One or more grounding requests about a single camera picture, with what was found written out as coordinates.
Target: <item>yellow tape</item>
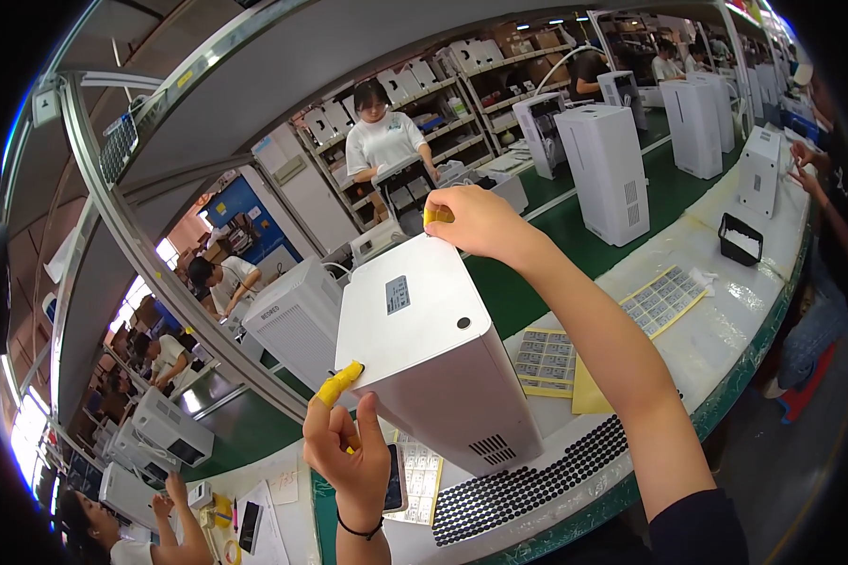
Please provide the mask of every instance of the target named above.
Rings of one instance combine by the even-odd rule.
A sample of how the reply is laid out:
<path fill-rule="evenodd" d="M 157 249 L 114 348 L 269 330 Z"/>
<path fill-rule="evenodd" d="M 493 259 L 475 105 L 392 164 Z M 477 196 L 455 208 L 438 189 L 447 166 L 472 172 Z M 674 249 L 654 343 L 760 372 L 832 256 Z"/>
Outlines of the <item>yellow tape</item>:
<path fill-rule="evenodd" d="M 235 559 L 229 559 L 229 548 L 236 548 Z M 226 545 L 223 546 L 223 559 L 226 559 L 228 565 L 238 565 L 242 562 L 242 548 L 238 547 L 236 540 L 226 540 Z"/>

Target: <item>dark hair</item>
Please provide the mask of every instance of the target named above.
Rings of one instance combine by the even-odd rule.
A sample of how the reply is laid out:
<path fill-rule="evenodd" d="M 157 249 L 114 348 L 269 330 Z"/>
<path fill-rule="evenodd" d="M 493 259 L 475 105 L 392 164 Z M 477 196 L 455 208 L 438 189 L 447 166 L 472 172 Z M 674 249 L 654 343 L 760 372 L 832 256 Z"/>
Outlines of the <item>dark hair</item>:
<path fill-rule="evenodd" d="M 91 520 L 76 491 L 64 488 L 58 497 L 57 514 L 67 528 L 66 550 L 79 562 L 87 565 L 109 565 L 110 554 L 88 530 Z"/>
<path fill-rule="evenodd" d="M 132 351 L 135 352 L 136 355 L 144 359 L 145 354 L 147 353 L 147 346 L 150 344 L 151 338 L 148 337 L 147 333 L 139 333 L 135 341 L 132 342 Z"/>
<path fill-rule="evenodd" d="M 373 107 L 378 102 L 382 102 L 383 104 L 390 103 L 390 97 L 387 96 L 386 89 L 377 79 L 370 79 L 356 86 L 352 96 L 355 96 L 356 112 Z"/>
<path fill-rule="evenodd" d="M 204 257 L 196 257 L 189 263 L 189 278 L 195 287 L 206 287 L 207 279 L 213 275 L 213 263 Z"/>

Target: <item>small device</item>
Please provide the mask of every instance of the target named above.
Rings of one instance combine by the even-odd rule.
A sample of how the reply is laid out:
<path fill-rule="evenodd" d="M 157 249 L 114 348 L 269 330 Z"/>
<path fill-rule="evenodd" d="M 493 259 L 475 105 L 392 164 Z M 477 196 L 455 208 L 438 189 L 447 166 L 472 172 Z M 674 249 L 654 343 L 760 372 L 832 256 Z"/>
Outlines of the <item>small device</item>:
<path fill-rule="evenodd" d="M 537 175 L 553 180 L 554 168 L 565 161 L 563 142 L 559 140 L 559 130 L 556 130 L 554 121 L 554 116 L 565 111 L 563 95 L 560 92 L 547 92 L 531 96 L 515 102 L 512 110 L 531 151 L 534 170 Z"/>
<path fill-rule="evenodd" d="M 697 178 L 723 172 L 723 147 L 712 84 L 665 81 L 659 87 L 666 102 L 676 167 Z"/>
<path fill-rule="evenodd" d="M 738 202 L 767 218 L 772 218 L 776 203 L 781 138 L 779 133 L 754 126 L 738 159 Z"/>
<path fill-rule="evenodd" d="M 635 74 L 632 71 L 613 71 L 597 75 L 597 82 L 603 91 L 603 102 L 607 106 L 630 107 L 637 129 L 647 129 L 647 117 L 641 104 L 641 95 L 637 90 Z"/>
<path fill-rule="evenodd" d="M 383 502 L 383 513 L 402 512 L 408 508 L 408 492 L 405 489 L 405 462 L 399 453 L 399 446 L 391 443 L 390 450 L 390 482 L 386 487 L 386 500 Z"/>
<path fill-rule="evenodd" d="M 650 231 L 644 160 L 631 108 L 588 104 L 556 117 L 584 225 L 610 245 Z"/>
<path fill-rule="evenodd" d="M 252 555 L 254 555 L 254 548 L 257 547 L 257 533 L 263 511 L 262 506 L 249 501 L 245 503 L 245 515 L 238 517 L 238 547 Z"/>
<path fill-rule="evenodd" d="M 317 257 L 307 258 L 255 297 L 242 325 L 311 390 L 334 369 L 342 289 Z M 343 404 L 353 408 L 351 398 Z"/>
<path fill-rule="evenodd" d="M 713 102 L 716 105 L 716 119 L 719 121 L 719 145 L 723 153 L 731 153 L 735 149 L 735 126 L 732 121 L 728 79 L 712 73 L 689 73 L 687 79 L 692 84 L 709 84 L 713 87 Z"/>
<path fill-rule="evenodd" d="M 192 510 L 201 510 L 211 502 L 213 502 L 213 491 L 211 484 L 207 481 L 201 481 L 189 492 L 189 507 Z"/>
<path fill-rule="evenodd" d="M 160 449 L 189 467 L 199 466 L 213 453 L 213 433 L 189 418 L 156 387 L 148 389 L 138 403 L 132 423 Z"/>
<path fill-rule="evenodd" d="M 359 266 L 342 296 L 336 366 L 364 372 L 377 413 L 475 476 L 543 453 L 493 320 L 450 243 L 421 234 Z"/>

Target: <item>air purifier top panel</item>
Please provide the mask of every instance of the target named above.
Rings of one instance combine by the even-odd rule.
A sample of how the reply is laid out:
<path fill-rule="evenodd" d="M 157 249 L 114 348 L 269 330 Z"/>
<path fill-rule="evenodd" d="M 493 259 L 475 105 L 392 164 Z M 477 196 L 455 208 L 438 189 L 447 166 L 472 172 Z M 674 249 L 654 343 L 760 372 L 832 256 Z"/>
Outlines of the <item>air purifier top panel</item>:
<path fill-rule="evenodd" d="M 421 234 L 352 273 L 336 366 L 364 365 L 357 389 L 477 339 L 492 325 L 456 248 Z"/>

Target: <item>cardboard box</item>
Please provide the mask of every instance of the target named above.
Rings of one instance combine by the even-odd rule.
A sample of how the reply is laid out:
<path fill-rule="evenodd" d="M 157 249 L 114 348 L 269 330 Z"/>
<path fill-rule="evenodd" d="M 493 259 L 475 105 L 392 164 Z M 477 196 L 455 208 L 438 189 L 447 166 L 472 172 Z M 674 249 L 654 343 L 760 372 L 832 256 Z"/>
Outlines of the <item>cardboard box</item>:
<path fill-rule="evenodd" d="M 556 35 L 554 31 L 535 33 L 531 37 L 531 43 L 537 51 L 541 49 L 553 49 L 562 45 L 559 42 L 559 35 Z"/>

